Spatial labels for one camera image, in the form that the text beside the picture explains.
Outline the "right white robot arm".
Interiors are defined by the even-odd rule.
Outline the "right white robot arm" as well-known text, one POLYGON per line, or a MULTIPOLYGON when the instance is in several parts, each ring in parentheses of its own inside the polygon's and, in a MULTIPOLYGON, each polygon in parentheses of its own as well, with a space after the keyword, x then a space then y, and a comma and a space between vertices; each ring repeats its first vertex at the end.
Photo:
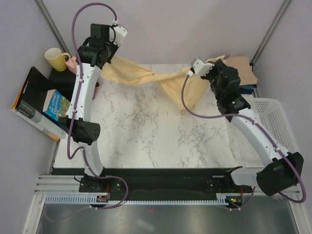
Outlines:
POLYGON ((222 60, 198 62, 196 73, 210 82, 219 112, 234 125, 253 146, 259 155, 262 169, 240 167, 231 171, 223 179, 223 186, 229 192, 236 191, 241 185, 258 187, 272 196, 299 184, 305 195, 300 177, 303 157, 291 153, 283 147, 263 125, 256 120, 251 105, 239 93, 240 78, 238 70, 227 66, 222 60))

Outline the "cream yellow t shirt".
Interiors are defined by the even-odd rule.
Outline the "cream yellow t shirt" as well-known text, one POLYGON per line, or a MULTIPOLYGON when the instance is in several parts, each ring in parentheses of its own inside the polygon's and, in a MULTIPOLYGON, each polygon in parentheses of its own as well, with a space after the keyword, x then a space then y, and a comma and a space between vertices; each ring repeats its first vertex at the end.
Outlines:
MULTIPOLYGON (((189 69, 188 66, 172 73, 158 73, 134 61, 114 56, 111 63, 103 66, 100 77, 129 86, 152 83, 175 103, 179 112, 185 112, 181 91, 189 69)), ((187 80, 184 101, 189 109, 196 105, 209 86, 209 81, 201 79, 198 75, 192 75, 187 80)))

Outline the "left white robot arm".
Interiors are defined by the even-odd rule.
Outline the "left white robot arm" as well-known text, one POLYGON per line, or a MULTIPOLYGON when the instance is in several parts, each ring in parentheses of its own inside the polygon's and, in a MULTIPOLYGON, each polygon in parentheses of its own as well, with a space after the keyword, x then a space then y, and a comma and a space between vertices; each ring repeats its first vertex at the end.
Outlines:
POLYGON ((78 64, 71 103, 66 115, 58 121, 68 135, 67 157, 73 159, 81 152, 84 173, 92 177, 90 186, 97 192, 105 190, 107 180, 101 176, 104 167, 97 143, 100 125, 91 121, 91 104, 103 66, 111 62, 126 35, 127 30, 117 23, 91 24, 90 36, 76 47, 78 64))

